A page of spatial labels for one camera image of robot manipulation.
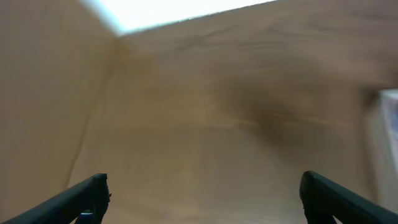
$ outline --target bright white background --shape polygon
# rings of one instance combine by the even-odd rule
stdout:
[[[273,0],[82,0],[118,35]]]

